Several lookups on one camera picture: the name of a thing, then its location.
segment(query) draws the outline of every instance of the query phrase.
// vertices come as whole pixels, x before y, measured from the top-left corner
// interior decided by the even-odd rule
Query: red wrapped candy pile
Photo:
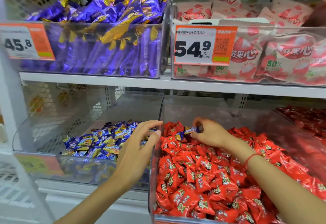
[[[223,149],[190,137],[196,127],[169,122],[164,128],[154,214],[241,224],[284,223],[271,200],[236,158]],[[232,128],[228,132],[326,200],[322,182],[311,177],[307,168],[285,155],[284,149],[268,140],[265,134],[257,136],[247,127]]]
[[[276,110],[326,145],[326,110],[292,106]]]

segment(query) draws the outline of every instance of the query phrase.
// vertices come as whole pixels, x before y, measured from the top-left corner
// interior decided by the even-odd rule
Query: red string bracelet
[[[259,156],[260,156],[259,153],[255,153],[255,154],[249,156],[248,159],[246,159],[245,163],[243,164],[243,165],[244,165],[244,171],[247,171],[248,162],[249,162],[249,160],[250,160],[253,156],[255,156],[255,155],[259,155]]]

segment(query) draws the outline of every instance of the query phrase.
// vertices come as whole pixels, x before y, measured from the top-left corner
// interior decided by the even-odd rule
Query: acrylic display bin
[[[326,168],[321,166],[323,162],[319,161],[318,158],[314,158],[316,153],[308,152],[302,148],[304,143],[306,147],[320,149],[319,152],[326,156],[326,153],[323,152],[325,151],[325,146],[320,142],[318,143],[314,137],[302,131],[298,126],[289,122],[276,111],[245,109],[242,110],[239,117],[231,113],[234,113],[233,109],[166,104],[162,109],[161,120],[164,123],[180,121],[185,126],[191,126],[192,120],[197,116],[201,116],[217,121],[226,129],[246,126],[251,131],[256,132],[256,134],[266,133],[267,137],[275,144],[287,150],[287,155],[306,166],[312,176],[319,178],[324,184],[326,183]],[[199,220],[153,214],[153,208],[156,206],[155,192],[158,162],[162,152],[160,145],[160,143],[157,143],[155,146],[151,164],[148,209],[152,219],[155,222],[168,223],[216,223],[216,221],[207,219]]]
[[[157,25],[44,22],[55,61],[11,61],[25,72],[159,78],[167,62],[169,12],[168,3]],[[100,37],[112,28],[114,34],[102,43]]]
[[[263,23],[237,25],[229,65],[186,65],[174,62],[175,5],[171,7],[171,77],[175,79],[277,85],[326,86],[326,28],[270,28]],[[227,19],[219,25],[230,24]]]
[[[107,122],[158,120],[164,98],[161,93],[125,91],[115,106],[105,110],[94,92],[92,96],[87,103],[79,98],[74,110],[67,106],[47,116],[30,117],[21,125],[13,141],[14,154],[33,177],[95,185],[105,182],[114,173],[117,161],[63,156],[66,146],[62,140],[67,133],[71,137],[82,136]],[[44,164],[46,170],[44,166],[33,170],[38,167],[37,162]],[[133,189],[148,189],[149,170],[150,166]]]

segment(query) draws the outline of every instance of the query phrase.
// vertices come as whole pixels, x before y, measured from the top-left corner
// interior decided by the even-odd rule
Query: fingernail
[[[160,130],[155,131],[154,133],[156,133],[159,137],[161,136],[162,132]]]

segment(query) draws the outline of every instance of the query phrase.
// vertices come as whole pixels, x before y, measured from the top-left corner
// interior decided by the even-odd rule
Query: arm
[[[142,176],[151,159],[154,145],[159,141],[160,131],[152,132],[147,143],[141,148],[140,143],[148,130],[161,125],[161,121],[140,123],[124,146],[119,151],[117,169],[107,182],[100,185],[68,214],[54,224],[93,224]]]
[[[229,134],[214,121],[196,118],[193,125],[204,127],[203,133],[192,133],[193,138],[207,145],[225,149],[241,163],[256,153],[244,141]],[[286,223],[320,224],[325,222],[325,202],[267,160],[261,156],[253,156],[248,161],[247,170],[277,207]]]

